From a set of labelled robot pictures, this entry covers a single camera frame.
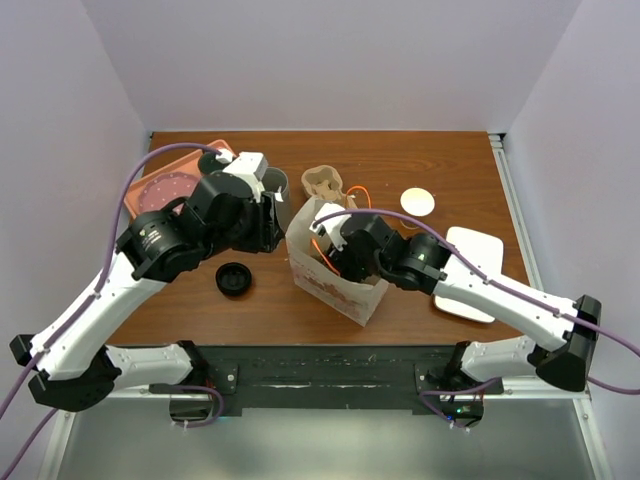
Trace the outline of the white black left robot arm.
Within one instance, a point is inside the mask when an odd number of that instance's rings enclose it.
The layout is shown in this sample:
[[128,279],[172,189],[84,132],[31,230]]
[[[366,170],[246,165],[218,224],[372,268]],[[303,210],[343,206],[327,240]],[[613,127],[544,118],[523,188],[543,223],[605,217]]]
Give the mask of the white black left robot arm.
[[16,362],[33,375],[35,402],[79,412],[129,387],[200,390],[209,364],[193,342],[126,349],[107,341],[147,299],[212,256],[273,252],[284,237],[277,213],[283,203],[279,193],[216,172],[190,197],[137,216],[116,240],[109,266],[67,313],[39,334],[11,341]]

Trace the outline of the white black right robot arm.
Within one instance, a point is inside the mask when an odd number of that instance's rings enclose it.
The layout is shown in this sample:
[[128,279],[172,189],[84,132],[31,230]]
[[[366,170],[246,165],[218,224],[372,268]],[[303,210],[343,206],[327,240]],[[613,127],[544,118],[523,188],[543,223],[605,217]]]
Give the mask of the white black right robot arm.
[[563,299],[502,275],[490,277],[435,235],[402,237],[379,215],[345,214],[315,226],[348,279],[377,276],[406,291],[452,300],[519,331],[489,343],[463,341],[433,373],[442,389],[459,393],[494,378],[535,375],[556,388],[586,387],[601,304],[584,295]]

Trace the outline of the cream paper takeout bag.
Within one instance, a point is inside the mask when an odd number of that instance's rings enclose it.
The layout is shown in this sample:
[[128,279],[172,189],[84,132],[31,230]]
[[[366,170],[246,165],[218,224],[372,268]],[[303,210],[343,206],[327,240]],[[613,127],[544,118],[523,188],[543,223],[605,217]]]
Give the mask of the cream paper takeout bag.
[[338,276],[323,261],[313,239],[323,248],[324,255],[330,241],[326,236],[319,237],[313,232],[311,224],[318,212],[338,210],[343,210],[343,207],[315,196],[304,203],[286,232],[289,263],[298,287],[358,325],[365,326],[386,294],[389,283],[379,277],[369,277],[360,283],[351,282]]

